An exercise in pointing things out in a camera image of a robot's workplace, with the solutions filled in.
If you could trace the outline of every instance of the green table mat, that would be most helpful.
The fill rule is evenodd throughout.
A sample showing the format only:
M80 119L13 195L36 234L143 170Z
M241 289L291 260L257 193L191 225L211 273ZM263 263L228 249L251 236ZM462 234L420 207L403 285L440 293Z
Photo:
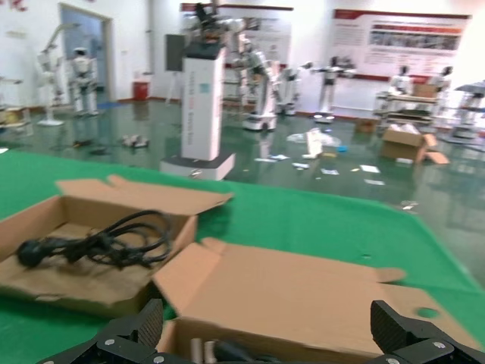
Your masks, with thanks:
M225 206L200 216L198 239L217 237L230 243L403 268L407 272L403 284L427 290L485 344L481 324L485 295L479 285L418 218L378 202L237 182L189 180L22 152L0 155L0 171L0 218L58 193L55 181L61 179L105 179L119 174L147 183L233 192L235 198ZM87 340L103 323L42 304L1 298L2 359L35 362Z

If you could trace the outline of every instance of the doorway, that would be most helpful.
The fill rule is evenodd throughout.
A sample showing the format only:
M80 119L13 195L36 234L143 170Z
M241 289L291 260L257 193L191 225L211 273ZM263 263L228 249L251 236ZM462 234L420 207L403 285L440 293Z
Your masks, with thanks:
M66 4L60 4L61 22L79 24L78 31L64 33L64 59L74 58L75 48L85 48L98 65L98 104L114 101L113 67L110 61L111 19Z

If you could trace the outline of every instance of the display board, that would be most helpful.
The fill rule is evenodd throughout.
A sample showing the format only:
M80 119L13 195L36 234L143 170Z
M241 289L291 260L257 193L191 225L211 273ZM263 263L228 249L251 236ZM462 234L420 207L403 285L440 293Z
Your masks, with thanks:
M193 16L194 10L195 4L180 4L182 21ZM263 51L267 59L279 61L282 66L288 64L293 8L226 4L218 11L222 18L244 19L245 35L256 48Z
M427 78L453 66L470 17L336 9L329 55L360 78L387 80L401 65Z

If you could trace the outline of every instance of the small box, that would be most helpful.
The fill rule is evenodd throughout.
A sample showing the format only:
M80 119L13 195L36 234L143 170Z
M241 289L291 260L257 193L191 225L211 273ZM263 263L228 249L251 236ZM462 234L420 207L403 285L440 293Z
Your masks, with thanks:
M358 119L355 122L355 132L356 133L373 133L376 130L377 119Z
M425 291L391 284L404 276L398 268L208 238L190 244L153 277L178 313L164 326L158 351L190 359L193 338L231 340L283 362L358 364L382 355L371 334L373 300L479 347ZM420 317L422 307L439 315Z
M141 184L109 177L100 180L64 180L62 196L53 196L0 221L0 294L38 300L97 315L120 316L138 312L152 292L151 269L130 266L123 270L98 265L87 258L70 265L55 256L32 269L23 267L15 251L25 240L45 236L84 238L121 218L144 209L170 214L173 249L169 259L194 241L197 214L224 204L232 195ZM159 223L154 217L141 218ZM128 243L129 236L121 237Z
M434 85L415 84L412 95L416 97L435 99L437 97L437 93L438 89Z
M383 157L411 159L416 163L429 158L437 164L449 163L444 154L429 150L430 147L437 145L433 134L415 134L387 129L382 139L380 155Z

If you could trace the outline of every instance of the black cable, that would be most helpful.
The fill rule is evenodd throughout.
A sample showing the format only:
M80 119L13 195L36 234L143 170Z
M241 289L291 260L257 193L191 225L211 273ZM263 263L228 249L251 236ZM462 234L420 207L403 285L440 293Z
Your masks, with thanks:
M135 218L154 215L163 222L161 225L147 222L132 222ZM98 264L113 265L122 269L131 265L141 265L150 268L152 263L164 261L171 253L171 219L157 210L144 210L129 215L115 222L106 229L84 239L64 239L46 237L38 240L28 240L17 249L17 258L21 265L34 268L44 258L49 256L64 256L69 263L74 263L84 256ZM142 238L143 245L134 247L119 240L125 234L133 234ZM155 234L159 238L150 243L149 238ZM158 256L146 256L160 246L167 249Z

